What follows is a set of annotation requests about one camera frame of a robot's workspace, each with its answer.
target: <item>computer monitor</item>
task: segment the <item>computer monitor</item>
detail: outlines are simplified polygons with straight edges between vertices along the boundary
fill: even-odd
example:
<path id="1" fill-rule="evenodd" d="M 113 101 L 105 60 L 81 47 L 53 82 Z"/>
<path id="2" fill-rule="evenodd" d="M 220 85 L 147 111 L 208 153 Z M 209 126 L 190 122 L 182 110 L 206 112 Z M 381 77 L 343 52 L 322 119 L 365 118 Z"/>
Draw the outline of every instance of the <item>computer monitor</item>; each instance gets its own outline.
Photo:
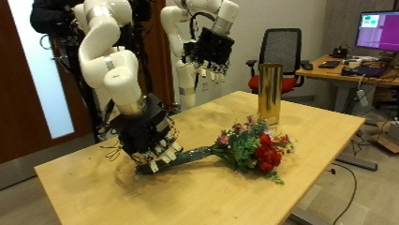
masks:
<path id="1" fill-rule="evenodd" d="M 357 47 L 399 51 L 399 11 L 361 13 Z"/>

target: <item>gold vase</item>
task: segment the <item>gold vase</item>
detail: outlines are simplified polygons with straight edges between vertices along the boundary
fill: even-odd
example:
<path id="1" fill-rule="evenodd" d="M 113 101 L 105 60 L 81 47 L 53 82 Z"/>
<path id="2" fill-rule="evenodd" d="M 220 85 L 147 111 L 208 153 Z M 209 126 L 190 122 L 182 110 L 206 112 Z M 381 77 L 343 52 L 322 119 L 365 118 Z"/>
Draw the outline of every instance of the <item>gold vase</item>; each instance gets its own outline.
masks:
<path id="1" fill-rule="evenodd" d="M 269 125 L 280 120 L 282 98 L 284 65 L 260 65 L 258 119 L 266 119 Z"/>

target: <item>cable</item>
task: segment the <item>cable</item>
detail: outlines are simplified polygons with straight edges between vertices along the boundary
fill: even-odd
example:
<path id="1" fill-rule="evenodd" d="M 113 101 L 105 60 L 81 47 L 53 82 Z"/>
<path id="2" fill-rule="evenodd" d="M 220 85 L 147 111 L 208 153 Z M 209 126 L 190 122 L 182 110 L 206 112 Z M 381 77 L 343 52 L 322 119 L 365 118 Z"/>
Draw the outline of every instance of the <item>cable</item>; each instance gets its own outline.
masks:
<path id="1" fill-rule="evenodd" d="M 358 189 L 358 180 L 357 180 L 357 176 L 354 175 L 354 172 L 350 170 L 349 167 L 345 167 L 343 165 L 339 165 L 337 163 L 331 163 L 331 164 L 335 165 L 335 166 L 339 166 L 339 167 L 345 168 L 346 170 L 349 170 L 350 173 L 351 173 L 351 175 L 353 175 L 353 180 L 354 180 L 354 189 L 353 189 L 353 193 L 351 193 L 351 196 L 350 196 L 349 205 L 347 205 L 345 211 L 339 214 L 338 218 L 334 220 L 333 225 L 335 225 L 338 219 L 345 215 L 345 213 L 350 209 L 350 205 L 353 203 L 353 199 L 354 199 L 354 196 L 355 196 L 355 193 L 357 193 L 357 189 Z"/>

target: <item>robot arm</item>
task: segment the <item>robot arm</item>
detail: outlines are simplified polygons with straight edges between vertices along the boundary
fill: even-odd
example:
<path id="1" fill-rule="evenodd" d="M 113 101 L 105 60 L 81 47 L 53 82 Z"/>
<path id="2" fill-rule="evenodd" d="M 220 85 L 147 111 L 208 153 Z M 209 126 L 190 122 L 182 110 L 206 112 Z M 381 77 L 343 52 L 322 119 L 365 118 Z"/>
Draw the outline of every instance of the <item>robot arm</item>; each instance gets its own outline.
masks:
<path id="1" fill-rule="evenodd" d="M 128 0 L 87 0 L 75 8 L 76 19 L 87 36 L 79 49 L 79 60 L 88 85 L 107 90 L 120 111 L 111 121 L 124 151 L 137 165 L 141 154 L 151 173 L 159 171 L 156 159 L 165 163 L 176 159 L 182 148 L 170 134 L 170 123 L 160 99 L 144 97 L 137 82 L 139 61 L 123 46 L 112 47 L 120 39 L 120 28 L 132 24 Z"/>
<path id="2" fill-rule="evenodd" d="M 200 66 L 225 73 L 230 57 L 230 46 L 234 43 L 228 34 L 238 14 L 238 5 L 229 0 L 176 0 L 174 3 L 176 6 L 165 7 L 161 11 L 161 22 L 174 56 L 189 57 L 189 60 Z M 194 13 L 201 10 L 216 14 L 217 17 L 212 29 L 204 28 L 201 37 L 196 42 L 182 38 L 177 23 L 188 22 Z"/>
<path id="3" fill-rule="evenodd" d="M 229 67 L 232 45 L 228 37 L 238 14 L 238 5 L 230 0 L 174 0 L 176 6 L 164 7 L 161 22 L 169 37 L 169 45 L 176 57 L 176 72 L 180 87 L 181 109 L 196 106 L 196 83 L 193 77 L 210 73 L 210 79 L 217 83 L 224 81 Z M 200 39 L 184 39 L 177 24 L 194 19 L 197 13 L 206 11 L 217 15 L 212 29 L 202 29 Z"/>
<path id="4" fill-rule="evenodd" d="M 120 38 L 120 27 L 132 21 L 128 0 L 87 0 L 75 10 L 87 32 L 79 50 L 80 66 L 88 85 L 105 88 L 121 114 L 143 114 L 145 100 L 137 82 L 136 55 L 123 47 L 112 48 Z"/>

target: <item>desk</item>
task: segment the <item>desk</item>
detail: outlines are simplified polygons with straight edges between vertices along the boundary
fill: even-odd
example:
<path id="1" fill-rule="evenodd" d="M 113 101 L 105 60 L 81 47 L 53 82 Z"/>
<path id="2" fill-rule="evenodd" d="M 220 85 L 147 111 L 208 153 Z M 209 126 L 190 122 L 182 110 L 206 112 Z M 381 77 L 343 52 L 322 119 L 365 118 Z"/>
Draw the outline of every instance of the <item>desk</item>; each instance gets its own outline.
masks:
<path id="1" fill-rule="evenodd" d="M 337 68 L 319 68 L 318 66 L 330 60 L 341 60 L 337 58 L 333 58 L 327 54 L 323 55 L 321 58 L 314 60 L 313 63 L 313 70 L 305 70 L 300 68 L 296 72 L 297 75 L 306 76 L 309 78 L 321 78 L 321 79 L 330 79 L 337 81 L 349 81 L 349 82 L 359 82 L 362 79 L 362 76 L 342 76 L 341 70 L 345 66 L 341 64 Z M 374 84 L 385 84 L 385 85 L 394 85 L 399 86 L 399 78 L 390 79 L 391 76 L 394 76 L 397 71 L 391 71 L 389 74 L 386 74 L 382 78 L 371 78 L 369 79 L 369 83 Z"/>
<path id="2" fill-rule="evenodd" d="M 351 109 L 347 109 L 346 107 L 347 98 L 350 96 L 350 89 L 357 88 L 358 83 L 362 80 L 362 76 L 342 76 L 341 70 L 345 66 L 343 64 L 341 64 L 337 68 L 319 68 L 318 66 L 329 60 L 339 59 L 333 58 L 326 54 L 311 62 L 313 70 L 305 70 L 300 68 L 296 74 L 313 79 L 331 80 L 333 84 L 338 87 L 334 110 L 343 113 L 350 112 Z M 362 84 L 365 83 L 399 86 L 398 71 L 391 71 L 382 78 L 365 78 Z"/>
<path id="3" fill-rule="evenodd" d="M 257 113 L 258 97 L 236 92 L 173 116 L 178 143 L 213 144 L 222 129 Z M 35 168 L 63 224 L 282 224 L 365 119 L 282 101 L 280 129 L 298 141 L 284 157 L 278 186 L 234 172 L 218 157 L 133 179 L 125 153 L 105 158 L 100 142 Z"/>

